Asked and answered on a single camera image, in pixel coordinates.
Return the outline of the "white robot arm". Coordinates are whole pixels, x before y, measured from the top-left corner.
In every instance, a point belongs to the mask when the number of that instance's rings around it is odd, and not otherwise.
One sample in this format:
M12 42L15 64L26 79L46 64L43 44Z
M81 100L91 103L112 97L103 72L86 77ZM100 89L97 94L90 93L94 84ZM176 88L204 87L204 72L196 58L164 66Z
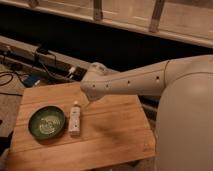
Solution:
M155 171L213 171L213 55L113 74L93 63L80 87L90 101L108 94L157 96Z

